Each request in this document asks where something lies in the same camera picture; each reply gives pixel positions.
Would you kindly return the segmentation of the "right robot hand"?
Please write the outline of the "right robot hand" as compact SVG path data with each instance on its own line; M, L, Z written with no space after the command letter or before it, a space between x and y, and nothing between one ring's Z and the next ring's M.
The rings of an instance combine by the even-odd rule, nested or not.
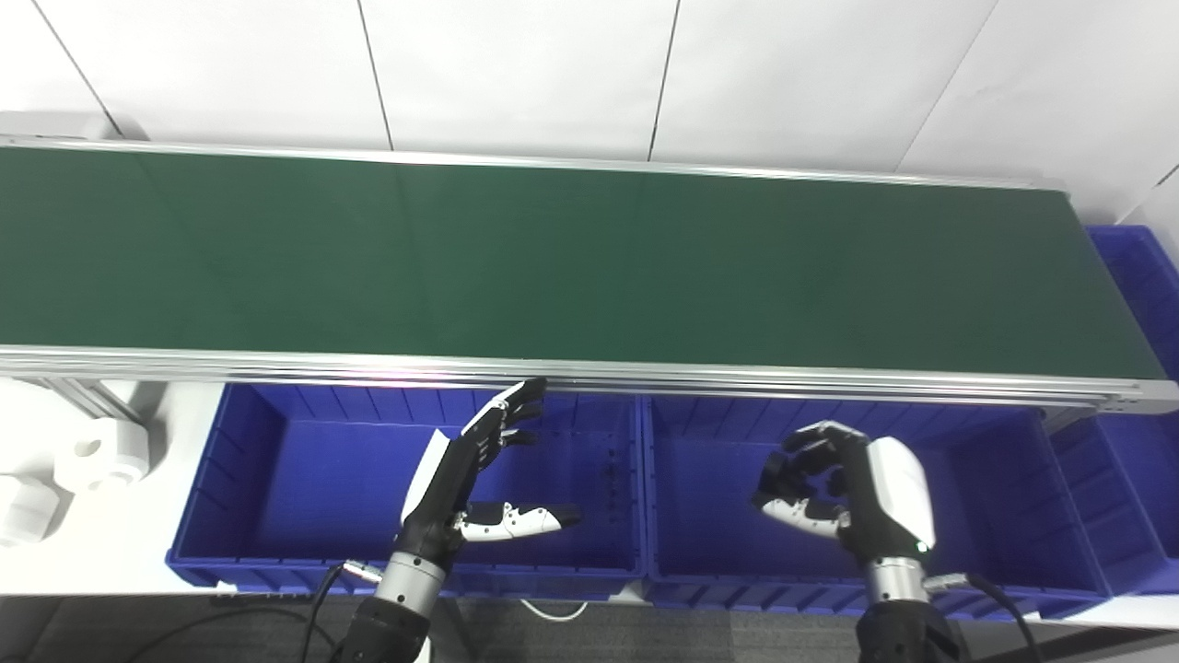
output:
M773 521L839 541L859 564L926 564L938 541L913 449L834 420L805 425L770 453L751 503Z

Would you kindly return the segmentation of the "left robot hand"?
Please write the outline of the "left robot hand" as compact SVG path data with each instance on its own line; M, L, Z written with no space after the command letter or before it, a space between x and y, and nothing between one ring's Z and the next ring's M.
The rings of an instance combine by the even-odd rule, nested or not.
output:
M577 505L470 500L479 474L502 449L538 440L518 424L542 415L547 387L547 378L527 378L489 399L456 436L434 432L403 499L393 562L449 571L467 541L513 541L580 524Z

